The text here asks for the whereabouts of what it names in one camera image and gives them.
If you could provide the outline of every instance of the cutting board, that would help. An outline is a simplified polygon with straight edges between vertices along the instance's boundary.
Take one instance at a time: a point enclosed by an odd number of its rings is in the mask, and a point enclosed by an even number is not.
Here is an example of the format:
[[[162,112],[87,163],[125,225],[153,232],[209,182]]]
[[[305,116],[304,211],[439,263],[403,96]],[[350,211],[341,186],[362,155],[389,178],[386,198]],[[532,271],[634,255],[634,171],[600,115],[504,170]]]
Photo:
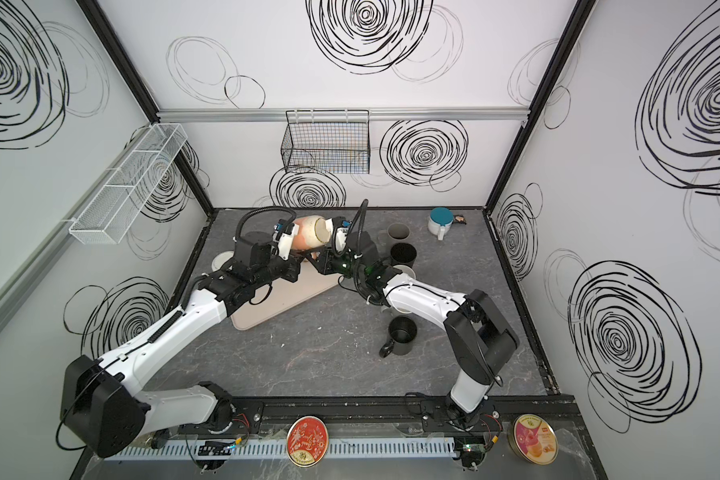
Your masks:
[[[297,282],[290,283],[282,278],[275,280],[272,283],[272,293],[269,294],[269,298],[261,305],[246,303],[241,306],[237,312],[232,314],[232,324],[238,330],[253,328],[259,323],[333,288],[340,276],[341,274],[318,274],[315,267],[305,260],[302,263],[302,271],[298,274]],[[259,288],[252,302],[260,302],[268,289],[268,286]]]

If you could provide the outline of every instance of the wire basket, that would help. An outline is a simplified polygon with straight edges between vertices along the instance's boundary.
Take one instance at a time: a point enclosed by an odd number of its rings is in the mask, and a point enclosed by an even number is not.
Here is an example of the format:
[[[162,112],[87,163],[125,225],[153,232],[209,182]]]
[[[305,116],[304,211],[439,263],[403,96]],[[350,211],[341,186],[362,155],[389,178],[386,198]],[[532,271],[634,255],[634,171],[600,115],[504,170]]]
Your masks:
[[[368,110],[289,110],[280,155],[286,172],[313,167],[332,174],[371,168]]]
[[[186,142],[180,124],[152,124],[70,226],[83,244],[118,244]]]

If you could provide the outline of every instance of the round tin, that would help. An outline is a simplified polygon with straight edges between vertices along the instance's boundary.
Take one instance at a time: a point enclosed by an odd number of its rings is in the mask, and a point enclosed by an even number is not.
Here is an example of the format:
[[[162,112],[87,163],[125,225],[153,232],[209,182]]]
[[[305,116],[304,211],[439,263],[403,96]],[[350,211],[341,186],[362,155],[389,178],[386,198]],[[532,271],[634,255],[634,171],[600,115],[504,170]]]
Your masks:
[[[311,467],[326,455],[328,430],[320,418],[301,417],[288,430],[288,457],[299,467]]]
[[[519,416],[507,438],[512,450],[528,462],[549,465],[557,458],[557,436],[541,417]]]

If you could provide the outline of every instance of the perforated metal strip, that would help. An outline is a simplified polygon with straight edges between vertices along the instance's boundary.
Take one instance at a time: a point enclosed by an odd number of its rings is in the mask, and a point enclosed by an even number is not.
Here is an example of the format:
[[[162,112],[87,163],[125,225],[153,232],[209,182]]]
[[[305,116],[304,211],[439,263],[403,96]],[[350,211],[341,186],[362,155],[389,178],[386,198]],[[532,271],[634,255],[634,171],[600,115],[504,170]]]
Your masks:
[[[195,460],[267,460],[288,458],[286,440],[251,439],[248,445],[234,448],[228,456],[200,456],[198,449],[205,440],[190,440],[192,457]],[[325,458],[453,458],[454,440],[445,438],[332,438],[328,442]],[[151,448],[127,447],[115,456],[105,460],[189,460],[190,455],[184,440],[169,440],[157,450]]]

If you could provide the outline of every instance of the mug handle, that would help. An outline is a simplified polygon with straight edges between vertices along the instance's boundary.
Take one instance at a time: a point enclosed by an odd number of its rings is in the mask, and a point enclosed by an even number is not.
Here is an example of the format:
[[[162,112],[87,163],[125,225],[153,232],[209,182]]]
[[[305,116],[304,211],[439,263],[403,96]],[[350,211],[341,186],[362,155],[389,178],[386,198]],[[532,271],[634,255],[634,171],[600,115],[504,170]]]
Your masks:
[[[387,340],[387,342],[384,344],[384,346],[378,351],[378,356],[380,356],[383,359],[387,358],[387,355],[392,353],[393,347],[394,347],[394,340],[393,339]]]

